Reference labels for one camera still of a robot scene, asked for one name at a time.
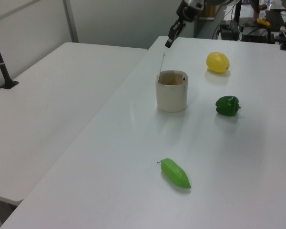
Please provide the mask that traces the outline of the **black Franka gripper body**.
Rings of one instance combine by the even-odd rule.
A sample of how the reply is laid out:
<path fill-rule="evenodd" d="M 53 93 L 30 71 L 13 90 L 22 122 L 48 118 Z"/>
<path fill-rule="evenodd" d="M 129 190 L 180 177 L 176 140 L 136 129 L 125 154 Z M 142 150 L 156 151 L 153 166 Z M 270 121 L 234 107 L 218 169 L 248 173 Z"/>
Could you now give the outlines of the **black Franka gripper body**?
<path fill-rule="evenodd" d="M 176 11 L 178 20 L 193 22 L 202 15 L 204 8 L 204 0 L 182 0 Z"/>

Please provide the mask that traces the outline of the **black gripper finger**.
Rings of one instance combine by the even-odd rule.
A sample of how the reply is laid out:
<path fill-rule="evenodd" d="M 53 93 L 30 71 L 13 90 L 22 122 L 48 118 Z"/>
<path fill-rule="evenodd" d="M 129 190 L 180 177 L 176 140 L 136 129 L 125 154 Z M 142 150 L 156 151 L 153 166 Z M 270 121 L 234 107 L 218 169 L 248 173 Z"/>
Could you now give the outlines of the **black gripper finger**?
<path fill-rule="evenodd" d="M 165 46 L 167 48 L 170 48 L 172 46 L 173 42 L 179 36 L 180 25 L 181 25 L 180 22 L 175 22 L 175 24 L 170 27 L 170 30 L 168 33 L 168 40 L 165 43 Z"/>
<path fill-rule="evenodd" d="M 186 26 L 186 22 L 185 21 L 183 21 L 183 22 L 179 21 L 177 23 L 176 33 L 175 33 L 175 37 L 174 37 L 175 40 L 180 36 L 180 34 L 183 31 L 185 26 Z"/>

